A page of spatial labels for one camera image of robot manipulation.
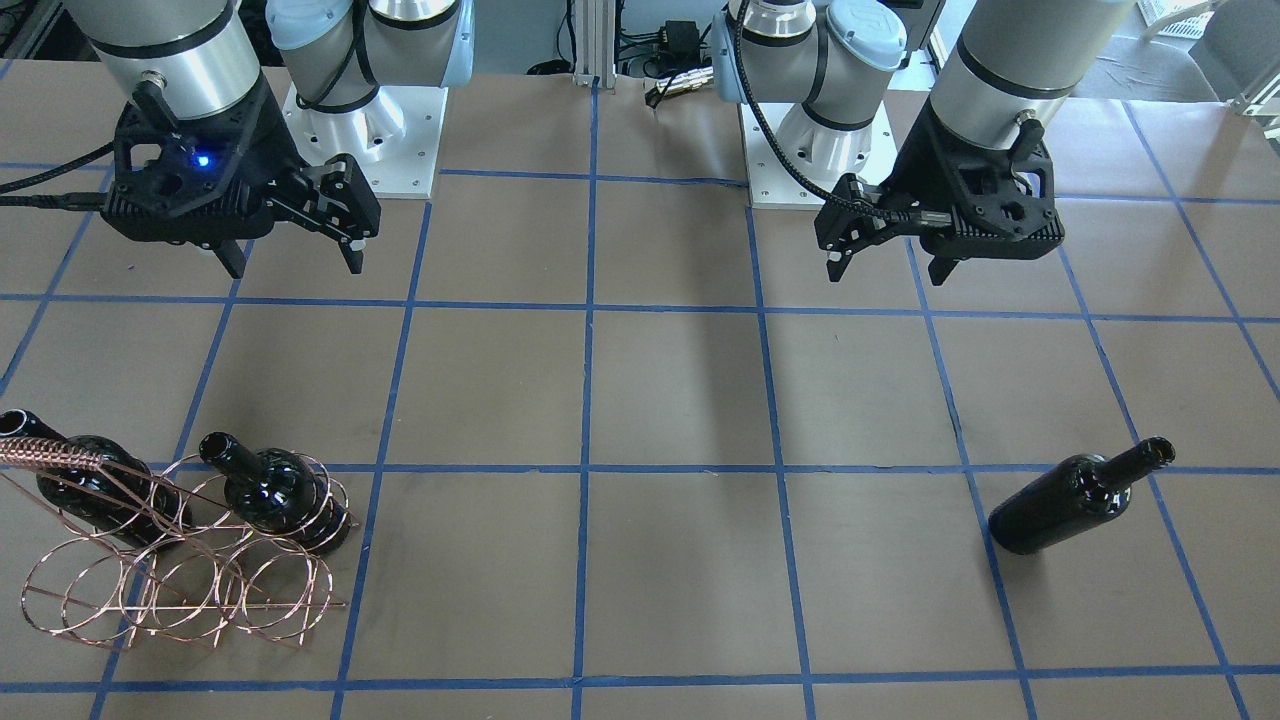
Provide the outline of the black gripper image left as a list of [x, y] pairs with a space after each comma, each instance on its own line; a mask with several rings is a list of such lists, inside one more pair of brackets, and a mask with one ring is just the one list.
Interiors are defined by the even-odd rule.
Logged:
[[105, 222], [138, 242], [207, 246], [242, 279], [238, 240], [289, 222], [334, 240], [351, 274], [364, 270], [381, 206], [356, 156], [305, 167], [265, 76], [228, 109], [180, 119], [155, 79], [134, 85], [115, 128]]

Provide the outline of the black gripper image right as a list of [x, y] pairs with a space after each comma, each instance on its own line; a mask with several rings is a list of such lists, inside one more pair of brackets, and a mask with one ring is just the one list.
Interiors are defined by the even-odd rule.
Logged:
[[1037, 117], [1016, 127], [1010, 149], [984, 149], [955, 135], [927, 102], [900, 149], [890, 190], [847, 173], [836, 181], [832, 195], [890, 214], [884, 219], [826, 201], [814, 228], [832, 283], [842, 279], [854, 254], [919, 233], [922, 224], [906, 217], [913, 200], [952, 218], [951, 227], [929, 228], [922, 236], [924, 250], [933, 255], [928, 277], [934, 287], [943, 286], [963, 260], [1036, 260], [1065, 240], [1053, 196], [1053, 163]]

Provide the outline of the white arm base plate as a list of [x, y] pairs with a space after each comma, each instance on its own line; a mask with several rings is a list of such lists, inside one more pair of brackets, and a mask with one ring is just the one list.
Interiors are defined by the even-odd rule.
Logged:
[[[751, 206], [763, 210], [813, 210], [824, 199], [795, 181], [769, 146], [748, 105], [739, 108]], [[788, 161], [814, 186], [831, 192], [847, 173], [878, 184], [892, 170], [897, 146], [887, 113], [878, 108], [870, 124], [855, 131], [818, 126], [797, 104], [763, 102], [762, 111]]]
[[289, 87], [282, 110], [307, 164], [347, 152], [379, 199], [429, 200], [448, 97], [448, 88], [384, 86], [362, 108], [326, 114], [300, 109]]

